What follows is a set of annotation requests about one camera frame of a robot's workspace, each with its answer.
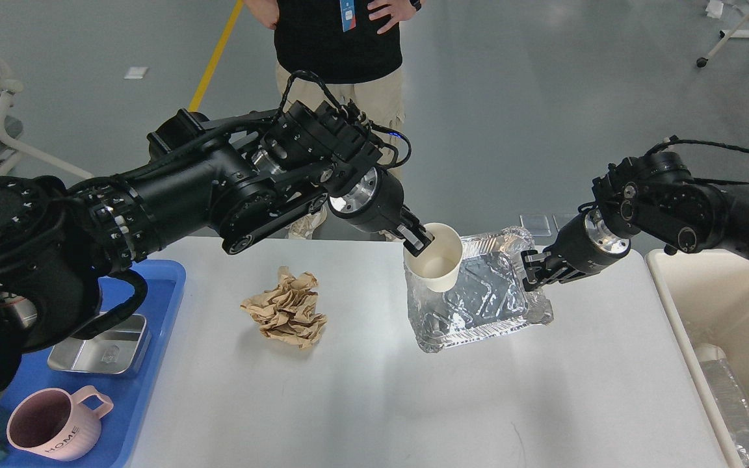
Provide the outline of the person's right hand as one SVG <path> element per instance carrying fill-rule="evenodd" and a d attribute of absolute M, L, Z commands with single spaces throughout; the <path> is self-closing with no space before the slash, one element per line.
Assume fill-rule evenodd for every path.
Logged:
<path fill-rule="evenodd" d="M 244 0 L 244 5 L 253 17 L 266 29 L 274 30 L 280 18 L 280 9 L 275 0 Z"/>

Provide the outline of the person's left hand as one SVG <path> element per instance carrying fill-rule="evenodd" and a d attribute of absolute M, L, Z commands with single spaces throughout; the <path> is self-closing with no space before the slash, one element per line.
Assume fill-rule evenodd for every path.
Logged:
<path fill-rule="evenodd" d="M 422 8 L 426 1 L 371 1 L 367 3 L 369 21 L 386 19 L 386 23 L 378 28 L 378 34 L 392 30 L 404 21 L 410 21 Z"/>

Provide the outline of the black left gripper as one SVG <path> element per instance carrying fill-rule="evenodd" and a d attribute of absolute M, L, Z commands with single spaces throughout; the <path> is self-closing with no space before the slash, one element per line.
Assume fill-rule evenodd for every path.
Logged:
<path fill-rule="evenodd" d="M 329 198 L 329 210 L 358 231 L 399 234 L 405 250 L 419 257 L 433 242 L 434 235 L 408 207 L 403 207 L 404 199 L 403 184 L 395 175 L 372 168 L 350 192 L 340 198 Z"/>

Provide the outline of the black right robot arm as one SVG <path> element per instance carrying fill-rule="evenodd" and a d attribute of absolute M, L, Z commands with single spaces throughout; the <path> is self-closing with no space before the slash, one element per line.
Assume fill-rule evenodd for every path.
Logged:
<path fill-rule="evenodd" d="M 534 291 L 596 275 L 626 257 L 632 237 L 641 232 L 664 243 L 664 252 L 695 254 L 723 249 L 749 261 L 749 183 L 692 175 L 670 137 L 641 157 L 609 164 L 592 181 L 592 202 L 543 251 L 522 252 L 522 285 Z M 694 141 L 749 155 L 749 149 Z"/>

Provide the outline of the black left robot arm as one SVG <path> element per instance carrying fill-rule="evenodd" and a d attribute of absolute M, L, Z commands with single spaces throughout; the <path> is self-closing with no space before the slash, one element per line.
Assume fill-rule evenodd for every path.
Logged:
<path fill-rule="evenodd" d="M 339 103 L 314 72 L 318 109 L 296 101 L 219 120 L 178 110 L 148 135 L 145 166 L 72 187 L 46 175 L 0 177 L 0 399 L 21 358 L 65 338 L 93 338 L 142 305 L 133 270 L 208 226 L 237 255 L 322 207 L 362 232 L 387 231 L 418 257 L 434 235 L 380 163 L 399 132 Z"/>

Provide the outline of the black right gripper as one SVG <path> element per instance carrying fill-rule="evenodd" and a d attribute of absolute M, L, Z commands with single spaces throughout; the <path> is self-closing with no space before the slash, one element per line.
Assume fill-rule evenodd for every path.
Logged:
<path fill-rule="evenodd" d="M 597 275 L 626 257 L 632 242 L 613 233 L 598 208 L 577 214 L 543 252 L 522 252 L 525 291 Z"/>

